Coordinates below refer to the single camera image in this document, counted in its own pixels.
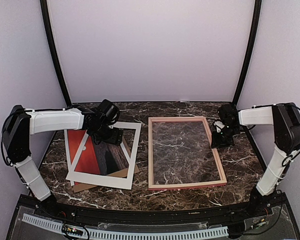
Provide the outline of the right black enclosure post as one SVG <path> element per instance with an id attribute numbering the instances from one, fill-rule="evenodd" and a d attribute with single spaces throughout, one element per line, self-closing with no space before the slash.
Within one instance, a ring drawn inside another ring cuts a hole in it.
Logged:
<path id="1" fill-rule="evenodd" d="M 254 45 L 256 41 L 259 20 L 261 15 L 261 8 L 262 8 L 262 0 L 255 0 L 246 51 L 245 51 L 240 75 L 238 78 L 237 86 L 232 99 L 232 105 L 235 107 L 237 107 L 239 103 L 241 93 L 243 91 L 243 87 L 245 84 L 245 80 L 248 74 L 251 58 L 253 55 L 253 50 L 254 50 Z"/>

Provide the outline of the brown cardboard backing board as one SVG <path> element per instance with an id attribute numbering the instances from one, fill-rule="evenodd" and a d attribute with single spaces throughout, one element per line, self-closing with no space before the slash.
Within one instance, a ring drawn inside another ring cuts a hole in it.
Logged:
<path id="1" fill-rule="evenodd" d="M 128 175 L 128 168 L 125 168 L 125 169 L 122 169 L 117 172 L 113 172 L 113 173 L 109 174 L 110 177 L 117 177 L 117 178 L 125 178 L 125 177 L 127 177 L 127 175 Z M 75 182 L 72 189 L 75 193 L 78 193 L 78 192 L 92 189 L 95 187 L 97 187 L 97 186 L 93 185 L 93 184 Z"/>

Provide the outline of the clear acrylic sheet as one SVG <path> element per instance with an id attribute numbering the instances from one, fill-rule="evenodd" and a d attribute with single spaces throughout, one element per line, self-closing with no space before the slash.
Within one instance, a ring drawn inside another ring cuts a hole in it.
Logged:
<path id="1" fill-rule="evenodd" d="M 154 185 L 181 185 L 221 179 L 202 120 L 152 122 Z"/>

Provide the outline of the small circuit board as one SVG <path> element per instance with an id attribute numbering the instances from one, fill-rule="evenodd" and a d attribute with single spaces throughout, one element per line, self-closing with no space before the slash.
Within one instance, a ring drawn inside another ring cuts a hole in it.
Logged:
<path id="1" fill-rule="evenodd" d="M 265 219 L 265 218 L 262 218 L 262 219 L 258 220 L 257 222 L 254 222 L 254 223 L 250 226 L 250 229 L 253 230 L 253 229 L 260 228 L 260 227 L 264 226 L 266 223 L 267 223 L 266 219 Z"/>
<path id="2" fill-rule="evenodd" d="M 83 231 L 70 225 L 63 224 L 61 227 L 61 232 L 65 234 L 73 234 L 73 235 L 82 235 Z"/>

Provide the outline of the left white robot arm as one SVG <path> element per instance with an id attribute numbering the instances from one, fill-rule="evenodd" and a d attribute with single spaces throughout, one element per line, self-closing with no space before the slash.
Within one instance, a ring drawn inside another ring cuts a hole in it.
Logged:
<path id="1" fill-rule="evenodd" d="M 23 184 L 41 203 L 41 210 L 48 217 L 57 218 L 61 208 L 32 159 L 30 136 L 61 130 L 84 130 L 95 144 L 120 145 L 123 130 L 113 126 L 119 116 L 120 110 L 109 101 L 93 108 L 73 105 L 60 109 L 27 109 L 15 105 L 1 129 L 3 161 L 15 168 Z"/>

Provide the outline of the white mat board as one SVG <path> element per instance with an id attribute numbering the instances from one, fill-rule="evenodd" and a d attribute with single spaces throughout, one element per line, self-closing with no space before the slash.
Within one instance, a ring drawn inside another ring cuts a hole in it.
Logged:
<path id="1" fill-rule="evenodd" d="M 77 172 L 75 171 L 76 165 L 78 163 L 80 153 L 82 152 L 83 146 L 79 147 L 77 154 L 74 157 L 74 161 L 70 168 L 68 168 L 68 174 L 66 179 L 70 181 L 71 186 L 74 186 L 75 182 L 84 183 L 96 186 L 117 188 L 117 189 L 126 189 L 130 190 L 133 184 L 134 174 L 139 171 L 136 165 L 136 156 L 138 152 L 138 145 L 140 140 L 142 124 L 138 122 L 116 122 L 114 124 L 115 128 L 123 130 L 132 130 L 133 141 L 130 148 L 131 155 L 126 156 L 128 160 L 128 173 L 127 178 L 113 177 L 109 175 L 94 175 L 89 173 Z"/>

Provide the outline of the pink wooden picture frame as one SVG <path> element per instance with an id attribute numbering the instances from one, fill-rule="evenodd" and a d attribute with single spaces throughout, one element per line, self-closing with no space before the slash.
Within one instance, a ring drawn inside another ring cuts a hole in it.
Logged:
<path id="1" fill-rule="evenodd" d="M 187 117 L 150 117 L 148 119 L 148 188 L 150 190 L 179 190 L 179 189 L 197 189 L 204 187 L 219 187 L 227 184 L 227 178 L 218 151 L 215 148 L 211 148 L 215 162 L 219 171 L 220 180 L 208 181 L 208 182 L 197 182 L 197 183 L 186 183 L 186 184 L 163 184 L 155 185 L 153 179 L 153 143 L 152 143 L 152 122 L 196 122 L 203 121 L 205 130 L 208 135 L 208 139 L 212 142 L 212 133 L 204 116 L 187 116 Z"/>

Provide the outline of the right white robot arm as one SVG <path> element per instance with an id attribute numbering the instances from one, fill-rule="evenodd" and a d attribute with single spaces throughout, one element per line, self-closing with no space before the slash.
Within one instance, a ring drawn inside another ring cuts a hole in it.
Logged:
<path id="1" fill-rule="evenodd" d="M 213 123 L 215 130 L 211 134 L 213 149 L 234 145 L 233 136 L 242 126 L 273 126 L 275 147 L 272 158 L 245 205 L 245 213 L 256 217 L 265 208 L 265 198 L 275 192 L 290 164 L 300 154 L 300 108 L 293 102 L 258 105 L 243 110 L 224 104 L 217 112 L 219 118 Z"/>

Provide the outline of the black front rail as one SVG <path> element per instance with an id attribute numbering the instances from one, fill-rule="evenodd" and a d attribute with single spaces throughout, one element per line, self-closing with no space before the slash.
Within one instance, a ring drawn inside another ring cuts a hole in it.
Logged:
<path id="1" fill-rule="evenodd" d="M 284 193 L 267 197 L 266 203 L 269 205 L 266 206 L 264 203 L 259 205 L 252 215 L 247 213 L 248 202 L 191 210 L 126 211 L 81 207 L 56 201 L 44 205 L 33 197 L 21 195 L 17 206 L 30 208 L 40 216 L 61 219 L 79 225 L 97 226 L 101 223 L 172 225 L 207 222 L 209 226 L 229 225 L 240 232 L 244 229 L 244 221 L 250 218 L 264 216 L 267 221 L 273 224 L 281 217 L 289 214 L 290 205 Z"/>

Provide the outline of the left black enclosure post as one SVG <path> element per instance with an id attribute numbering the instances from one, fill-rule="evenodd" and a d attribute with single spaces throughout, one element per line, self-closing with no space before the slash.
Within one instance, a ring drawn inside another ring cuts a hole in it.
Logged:
<path id="1" fill-rule="evenodd" d="M 57 81 L 64 99 L 64 102 L 67 107 L 72 105 L 72 101 L 70 98 L 70 94 L 66 85 L 66 81 L 62 72 L 59 56 L 57 53 L 57 48 L 54 40 L 54 35 L 53 35 L 53 29 L 52 29 L 52 24 L 50 20 L 50 14 L 49 14 L 49 9 L 48 9 L 48 1 L 47 0 L 40 0 L 40 8 L 41 8 L 41 15 L 42 15 L 42 20 L 43 20 L 43 25 L 45 29 L 45 34 L 46 34 L 46 39 L 52 59 L 52 63 L 54 66 L 55 74 L 57 77 Z"/>

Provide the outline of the black enclosure post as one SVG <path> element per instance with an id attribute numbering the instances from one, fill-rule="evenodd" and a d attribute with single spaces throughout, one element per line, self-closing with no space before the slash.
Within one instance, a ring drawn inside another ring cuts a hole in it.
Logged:
<path id="1" fill-rule="evenodd" d="M 40 8 L 41 8 L 41 15 L 42 15 L 42 20 L 43 20 L 43 25 L 45 29 L 45 34 L 46 34 L 46 39 L 52 59 L 52 63 L 54 66 L 55 74 L 57 77 L 57 81 L 64 99 L 64 102 L 67 107 L 72 105 L 72 101 L 70 98 L 70 94 L 66 85 L 66 81 L 62 72 L 59 56 L 57 53 L 57 48 L 54 40 L 54 35 L 53 35 L 53 29 L 52 29 L 52 24 L 50 20 L 50 14 L 49 14 L 49 9 L 48 9 L 48 1 L 47 0 L 40 0 Z"/>
<path id="2" fill-rule="evenodd" d="M 251 58 L 253 55 L 253 50 L 254 50 L 254 45 L 256 41 L 259 20 L 261 15 L 261 8 L 262 8 L 262 0 L 255 0 L 246 51 L 245 51 L 240 75 L 238 78 L 237 86 L 232 99 L 232 105 L 235 107 L 237 107 L 239 103 L 241 93 L 243 91 L 243 87 L 245 84 L 245 80 L 248 74 Z"/>

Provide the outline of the left small circuit board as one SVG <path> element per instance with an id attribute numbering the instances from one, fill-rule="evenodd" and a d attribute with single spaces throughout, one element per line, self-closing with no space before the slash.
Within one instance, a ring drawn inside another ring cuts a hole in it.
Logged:
<path id="1" fill-rule="evenodd" d="M 82 235 L 83 231 L 70 225 L 63 224 L 61 227 L 61 232 L 65 234 L 73 234 L 73 235 Z"/>

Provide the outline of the right small circuit board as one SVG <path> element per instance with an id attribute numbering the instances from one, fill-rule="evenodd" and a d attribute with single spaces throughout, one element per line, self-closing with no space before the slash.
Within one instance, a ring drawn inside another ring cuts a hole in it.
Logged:
<path id="1" fill-rule="evenodd" d="M 262 218 L 262 219 L 258 220 L 257 222 L 254 222 L 254 223 L 250 226 L 250 229 L 253 230 L 253 229 L 260 228 L 260 227 L 264 226 L 266 223 L 267 223 L 266 219 L 265 219 L 265 218 Z"/>

